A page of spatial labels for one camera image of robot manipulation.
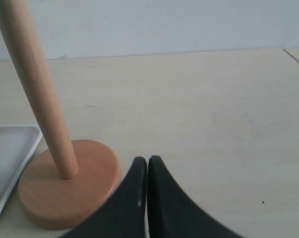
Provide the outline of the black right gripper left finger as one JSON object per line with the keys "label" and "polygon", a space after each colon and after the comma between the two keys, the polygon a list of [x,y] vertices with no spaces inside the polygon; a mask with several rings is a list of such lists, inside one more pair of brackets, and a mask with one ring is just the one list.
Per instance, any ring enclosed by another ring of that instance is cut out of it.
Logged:
{"label": "black right gripper left finger", "polygon": [[135,157],[123,181],[110,198],[62,238],[144,238],[147,162]]}

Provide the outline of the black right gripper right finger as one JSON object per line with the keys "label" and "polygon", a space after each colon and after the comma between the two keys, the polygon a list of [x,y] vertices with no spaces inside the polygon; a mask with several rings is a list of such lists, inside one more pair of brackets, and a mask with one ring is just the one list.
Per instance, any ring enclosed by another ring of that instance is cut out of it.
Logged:
{"label": "black right gripper right finger", "polygon": [[148,166],[148,224],[151,238],[240,238],[196,205],[160,156]]}

